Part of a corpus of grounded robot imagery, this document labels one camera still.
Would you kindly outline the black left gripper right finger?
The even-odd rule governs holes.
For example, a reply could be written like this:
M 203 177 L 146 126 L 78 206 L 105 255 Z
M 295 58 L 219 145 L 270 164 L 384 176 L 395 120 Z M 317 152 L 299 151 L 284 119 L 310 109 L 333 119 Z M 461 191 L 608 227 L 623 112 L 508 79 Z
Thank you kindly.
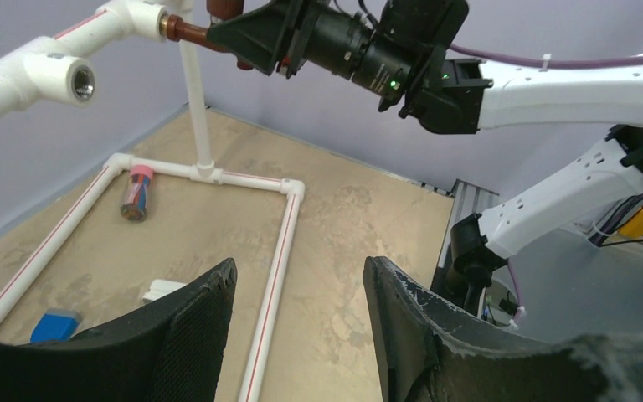
M 462 310 L 369 256 L 363 286 L 385 401 L 643 401 L 643 337 L 542 343 Z

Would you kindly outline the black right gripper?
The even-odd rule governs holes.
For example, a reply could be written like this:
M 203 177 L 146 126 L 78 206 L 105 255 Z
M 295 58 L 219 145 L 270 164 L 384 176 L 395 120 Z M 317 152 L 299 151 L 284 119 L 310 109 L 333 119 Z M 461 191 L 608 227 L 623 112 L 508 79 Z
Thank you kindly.
M 270 1 L 208 28 L 207 39 L 264 75 L 296 75 L 326 1 Z

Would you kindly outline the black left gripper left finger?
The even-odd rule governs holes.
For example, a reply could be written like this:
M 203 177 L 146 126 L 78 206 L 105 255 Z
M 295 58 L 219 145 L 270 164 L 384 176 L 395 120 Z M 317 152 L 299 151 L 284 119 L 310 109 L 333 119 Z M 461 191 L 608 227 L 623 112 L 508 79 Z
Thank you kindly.
M 0 343 L 0 401 L 212 401 L 237 282 L 233 259 L 65 341 Z

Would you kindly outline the brown water faucet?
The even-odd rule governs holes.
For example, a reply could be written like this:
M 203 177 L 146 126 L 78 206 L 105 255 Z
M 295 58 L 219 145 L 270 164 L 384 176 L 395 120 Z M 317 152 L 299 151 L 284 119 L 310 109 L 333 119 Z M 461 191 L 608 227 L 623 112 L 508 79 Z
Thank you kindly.
M 217 53 L 229 54 L 228 49 L 212 42 L 208 38 L 208 31 L 220 22 L 241 15 L 244 11 L 244 0 L 207 0 L 206 10 L 210 17 L 208 27 L 187 23 L 179 15 L 167 15 L 162 17 L 160 21 L 160 33 L 164 38 L 174 42 L 183 40 Z

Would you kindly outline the white PVC pipe frame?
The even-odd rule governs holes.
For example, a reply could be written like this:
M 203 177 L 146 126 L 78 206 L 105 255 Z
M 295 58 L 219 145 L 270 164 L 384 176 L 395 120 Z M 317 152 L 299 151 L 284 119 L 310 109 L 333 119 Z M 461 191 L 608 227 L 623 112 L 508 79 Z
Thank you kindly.
M 85 106 L 95 93 L 91 54 L 116 39 L 138 35 L 180 45 L 188 95 L 203 99 L 195 48 L 227 47 L 243 16 L 225 12 L 202 28 L 159 3 L 111 1 L 60 34 L 33 39 L 0 59 L 0 118 L 46 99 Z M 301 203 L 303 182 L 223 170 L 213 162 L 182 165 L 116 153 L 49 236 L 0 291 L 0 324 L 121 173 L 130 174 L 129 199 L 147 194 L 156 173 L 194 182 L 233 185 L 287 198 L 268 283 L 239 392 L 259 398 Z M 228 258 L 199 278 L 121 317 L 63 342 L 0 343 L 0 401 L 209 401 L 216 395 L 226 347 L 237 268 Z

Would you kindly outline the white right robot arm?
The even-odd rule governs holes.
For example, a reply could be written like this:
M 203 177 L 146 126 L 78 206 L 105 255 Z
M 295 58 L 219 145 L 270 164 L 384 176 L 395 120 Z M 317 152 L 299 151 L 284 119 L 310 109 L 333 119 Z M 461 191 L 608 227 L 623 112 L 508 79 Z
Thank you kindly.
M 519 59 L 463 49 L 449 59 L 465 1 L 388 1 L 380 18 L 326 1 L 271 1 L 213 17 L 207 37 L 270 75 L 311 62 L 399 107 L 434 134 L 504 126 L 610 125 L 584 155 L 450 231 L 452 263 L 439 294 L 470 313 L 492 273 L 524 246 L 584 214 L 643 196 L 643 54 L 580 62 Z

